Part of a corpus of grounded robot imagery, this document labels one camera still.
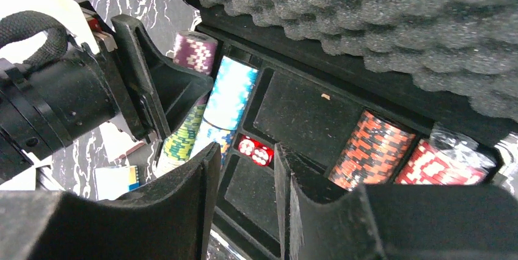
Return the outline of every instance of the blue poker chip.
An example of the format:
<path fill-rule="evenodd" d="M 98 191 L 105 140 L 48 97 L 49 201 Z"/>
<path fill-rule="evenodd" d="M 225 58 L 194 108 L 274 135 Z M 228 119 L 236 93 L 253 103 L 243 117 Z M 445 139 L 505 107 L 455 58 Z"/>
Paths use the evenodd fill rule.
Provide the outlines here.
<path fill-rule="evenodd" d="M 218 128 L 238 128 L 257 70 L 223 57 L 203 118 Z"/>
<path fill-rule="evenodd" d="M 203 120 L 192 147 L 191 157 L 198 154 L 210 143 L 216 142 L 221 146 L 221 164 L 223 164 L 235 134 L 236 131 L 234 130 L 221 129 Z"/>

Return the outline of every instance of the black strap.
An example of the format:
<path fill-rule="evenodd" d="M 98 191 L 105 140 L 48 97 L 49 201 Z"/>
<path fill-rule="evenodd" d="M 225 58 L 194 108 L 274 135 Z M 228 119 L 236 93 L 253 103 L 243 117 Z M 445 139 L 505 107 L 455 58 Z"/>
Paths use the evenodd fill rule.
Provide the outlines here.
<path fill-rule="evenodd" d="M 0 48 L 47 31 L 47 41 L 23 63 L 27 71 L 38 70 L 50 62 L 60 59 L 68 46 L 67 30 L 53 17 L 36 11 L 14 13 L 0 21 Z"/>

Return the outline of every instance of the black cylinder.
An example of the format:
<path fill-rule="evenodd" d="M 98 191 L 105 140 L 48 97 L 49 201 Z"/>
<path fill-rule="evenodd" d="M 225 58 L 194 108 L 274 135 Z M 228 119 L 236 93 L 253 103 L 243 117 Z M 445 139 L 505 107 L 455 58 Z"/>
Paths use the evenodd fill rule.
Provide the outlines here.
<path fill-rule="evenodd" d="M 100 78 L 81 60 L 69 59 L 33 73 L 29 82 L 75 139 L 115 116 Z"/>
<path fill-rule="evenodd" d="M 11 81 L 0 88 L 0 130 L 11 148 L 43 159 L 116 115 L 118 107 L 105 90 L 104 77 L 92 69 L 94 62 L 72 50 L 25 78 L 16 69 L 7 70 Z M 12 161 L 3 148 L 0 168 Z"/>

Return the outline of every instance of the black compartment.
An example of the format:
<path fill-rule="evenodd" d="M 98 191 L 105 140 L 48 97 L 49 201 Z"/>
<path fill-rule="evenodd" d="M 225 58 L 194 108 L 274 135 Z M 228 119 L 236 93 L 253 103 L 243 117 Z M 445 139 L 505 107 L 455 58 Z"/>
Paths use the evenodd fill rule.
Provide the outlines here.
<path fill-rule="evenodd" d="M 431 132 L 435 115 L 423 115 L 420 109 L 391 102 L 352 82 L 213 28 L 201 25 L 198 29 L 223 44 L 222 54 L 260 71 L 222 170 L 214 215 L 216 229 L 252 259 L 280 259 L 272 171 L 275 165 L 271 162 L 268 168 L 259 167 L 239 153 L 237 147 L 243 135 L 272 149 L 277 142 L 288 145 L 297 151 L 298 157 L 304 157 L 299 159 L 301 165 L 310 167 L 326 180 L 363 110 L 369 109 L 417 135 L 390 183 L 410 158 L 419 139 Z M 495 119 L 483 120 L 490 125 Z M 465 134 L 470 133 L 476 134 L 472 137 L 479 142 L 490 140 L 466 127 Z M 502 166 L 502 159 L 492 147 L 481 145 L 480 149 L 488 150 L 498 162 L 486 180 L 489 182 Z"/>
<path fill-rule="evenodd" d="M 254 127 L 323 165 L 333 164 L 363 107 L 302 78 L 275 72 Z"/>
<path fill-rule="evenodd" d="M 252 259 L 278 259 L 273 169 L 255 165 L 249 157 L 231 149 L 218 192 L 216 226 Z"/>
<path fill-rule="evenodd" d="M 279 240 L 279 226 L 275 210 L 274 172 L 247 159 L 240 159 L 228 184 L 225 200 L 250 221 Z"/>

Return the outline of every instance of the gray foam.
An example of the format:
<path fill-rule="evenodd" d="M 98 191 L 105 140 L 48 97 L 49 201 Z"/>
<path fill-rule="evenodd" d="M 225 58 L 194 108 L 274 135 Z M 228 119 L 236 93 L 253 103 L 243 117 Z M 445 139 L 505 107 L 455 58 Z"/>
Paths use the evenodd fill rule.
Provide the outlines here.
<path fill-rule="evenodd" d="M 491 117 L 518 121 L 517 0 L 200 0 L 319 40 L 331 55 L 364 56 L 375 72 L 412 74 L 427 91 L 468 96 Z"/>

